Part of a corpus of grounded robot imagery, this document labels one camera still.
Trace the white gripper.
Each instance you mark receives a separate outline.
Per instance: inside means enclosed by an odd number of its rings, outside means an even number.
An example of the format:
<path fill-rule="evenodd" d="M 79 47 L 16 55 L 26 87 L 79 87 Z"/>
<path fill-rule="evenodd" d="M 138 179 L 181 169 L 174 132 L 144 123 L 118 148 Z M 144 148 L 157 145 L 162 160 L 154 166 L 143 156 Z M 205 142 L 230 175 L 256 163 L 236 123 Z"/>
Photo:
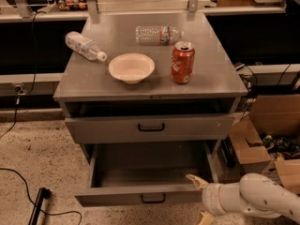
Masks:
<path fill-rule="evenodd" d="M 186 178 L 189 179 L 199 191 L 202 190 L 202 204 L 206 211 L 201 211 L 201 217 L 198 225 L 211 225 L 215 217 L 224 214 L 224 209 L 219 199 L 219 189 L 221 184 L 208 184 L 193 174 L 187 174 Z"/>

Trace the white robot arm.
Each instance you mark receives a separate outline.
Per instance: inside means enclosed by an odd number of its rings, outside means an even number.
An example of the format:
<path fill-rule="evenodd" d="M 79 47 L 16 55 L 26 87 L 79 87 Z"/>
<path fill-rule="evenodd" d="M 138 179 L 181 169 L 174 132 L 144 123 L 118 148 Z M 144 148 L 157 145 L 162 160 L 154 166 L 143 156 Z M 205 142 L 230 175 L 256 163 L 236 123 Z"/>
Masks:
<path fill-rule="evenodd" d="M 202 194 L 199 225 L 211 225 L 216 217 L 230 213 L 257 218 L 284 216 L 300 223 L 300 197 L 264 175 L 247 173 L 230 184 L 208 183 L 193 174 L 186 178 Z"/>

